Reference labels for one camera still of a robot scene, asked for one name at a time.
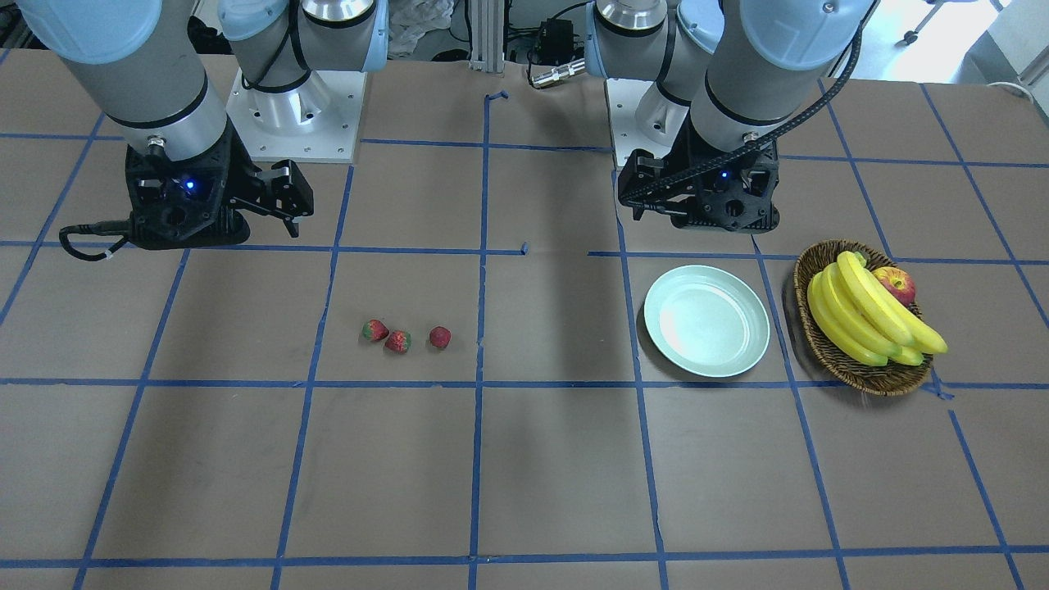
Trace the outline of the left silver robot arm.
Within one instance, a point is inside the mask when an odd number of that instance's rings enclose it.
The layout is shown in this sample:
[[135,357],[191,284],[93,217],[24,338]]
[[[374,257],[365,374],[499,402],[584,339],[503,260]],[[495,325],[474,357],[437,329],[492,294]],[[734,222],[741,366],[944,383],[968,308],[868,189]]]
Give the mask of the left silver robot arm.
[[874,1],[592,1],[584,59],[652,84],[642,112],[664,156],[638,147],[617,180],[634,220],[761,234],[780,222],[777,142],[855,70]]

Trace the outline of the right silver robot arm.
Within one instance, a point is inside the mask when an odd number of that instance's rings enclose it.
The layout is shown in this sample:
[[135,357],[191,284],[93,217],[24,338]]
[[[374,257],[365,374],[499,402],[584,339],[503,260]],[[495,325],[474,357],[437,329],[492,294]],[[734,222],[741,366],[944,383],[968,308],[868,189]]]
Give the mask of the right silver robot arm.
[[221,1],[236,56],[224,101],[188,36],[188,1],[20,1],[34,36],[57,54],[127,142],[131,210],[123,220],[67,225],[68,254],[102,261],[127,243],[145,250],[240,245],[244,213],[277,218],[291,238],[315,212],[297,154],[273,146],[348,134],[349,96],[323,72],[366,75],[388,57],[386,1]]

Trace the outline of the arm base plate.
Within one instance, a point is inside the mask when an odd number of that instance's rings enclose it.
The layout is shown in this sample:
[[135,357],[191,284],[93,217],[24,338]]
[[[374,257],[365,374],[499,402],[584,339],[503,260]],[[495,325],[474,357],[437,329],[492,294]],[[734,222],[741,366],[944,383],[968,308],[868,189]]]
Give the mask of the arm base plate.
[[636,150],[647,151],[656,159],[666,157],[690,108],[688,103],[679,104],[664,94],[656,82],[644,79],[608,79],[606,100],[617,171],[625,168]]
[[244,87],[237,71],[226,111],[254,161],[352,164],[367,72],[314,71],[282,93]]

